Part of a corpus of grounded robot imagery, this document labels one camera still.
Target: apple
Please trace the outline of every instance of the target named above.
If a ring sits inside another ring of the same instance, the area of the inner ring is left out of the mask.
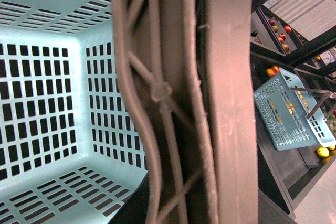
[[[275,33],[277,33],[278,30],[279,30],[277,26],[272,26],[272,29],[273,29],[273,31],[274,31]]]
[[[279,68],[278,66],[273,66],[273,67],[271,67],[271,68],[273,68],[277,73],[280,72],[280,68]]]
[[[273,19],[270,19],[268,22],[271,26],[275,26],[275,21]]]
[[[284,39],[282,39],[281,37],[278,37],[278,40],[280,41],[281,44],[284,43]]]
[[[274,68],[268,68],[266,70],[266,72],[267,72],[268,76],[270,76],[270,77],[273,77],[277,74],[277,71]]]
[[[284,41],[286,40],[286,35],[285,34],[280,34],[279,37],[282,38]]]
[[[287,34],[290,34],[290,32],[292,31],[292,28],[290,28],[290,26],[285,26],[284,29]]]
[[[289,52],[289,46],[288,45],[282,44],[282,47],[286,52]]]

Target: shopping basket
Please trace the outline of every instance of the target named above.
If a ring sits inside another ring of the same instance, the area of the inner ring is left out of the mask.
[[[254,100],[274,147],[283,151],[310,145],[324,147],[336,143],[326,117],[300,78],[280,68],[280,72],[254,92]],[[324,93],[321,103],[333,96]]]

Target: lemon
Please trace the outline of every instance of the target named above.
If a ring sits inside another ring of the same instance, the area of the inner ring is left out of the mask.
[[[328,147],[328,149],[329,149],[330,151],[333,151],[334,149],[336,149],[336,145],[331,145],[331,146]]]
[[[325,147],[320,147],[316,150],[317,155],[320,157],[328,157],[329,156],[329,150]]]

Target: shelf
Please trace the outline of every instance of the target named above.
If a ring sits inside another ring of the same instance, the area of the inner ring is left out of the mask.
[[[306,87],[325,90],[332,90],[331,85],[336,87],[336,83],[322,76],[297,70],[290,65],[252,53],[251,69],[254,90],[269,79],[266,69],[274,65],[297,74]],[[293,215],[295,208],[315,185],[317,178],[326,171],[326,166],[334,162],[336,156],[323,165],[315,153],[316,146],[287,151],[276,150],[257,109],[256,130],[259,188],[283,211]]]

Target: metal handle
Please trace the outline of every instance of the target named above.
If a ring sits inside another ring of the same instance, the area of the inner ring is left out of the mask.
[[[322,106],[322,104],[325,102],[328,98],[336,99],[336,95],[329,91],[329,90],[320,90],[320,89],[306,89],[306,88],[291,88],[292,91],[306,91],[310,93],[319,93],[323,94],[322,98],[318,101],[318,103],[315,105],[315,107],[309,112],[309,114],[306,116],[307,119],[310,119],[315,112],[319,109],[319,107]],[[332,112],[336,109],[336,103],[334,106],[330,109],[330,111],[327,113],[326,118],[330,117]]]

